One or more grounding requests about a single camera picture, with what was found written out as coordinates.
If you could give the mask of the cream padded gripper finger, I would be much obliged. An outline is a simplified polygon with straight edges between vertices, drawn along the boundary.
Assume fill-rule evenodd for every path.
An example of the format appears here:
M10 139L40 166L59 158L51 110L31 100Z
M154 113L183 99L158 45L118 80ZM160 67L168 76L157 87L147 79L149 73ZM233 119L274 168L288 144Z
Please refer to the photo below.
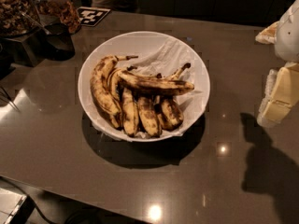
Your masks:
M299 102L299 63L288 62L266 78L257 122L270 128L280 124Z
M275 44L278 22L275 21L255 36L255 40L262 44Z

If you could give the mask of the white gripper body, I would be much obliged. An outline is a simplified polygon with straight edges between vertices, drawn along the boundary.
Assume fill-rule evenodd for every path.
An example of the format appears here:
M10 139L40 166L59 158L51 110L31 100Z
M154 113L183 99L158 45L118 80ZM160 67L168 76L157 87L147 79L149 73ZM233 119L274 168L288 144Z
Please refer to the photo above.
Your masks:
M293 2L278 22L275 53L284 61L299 62L299 0Z

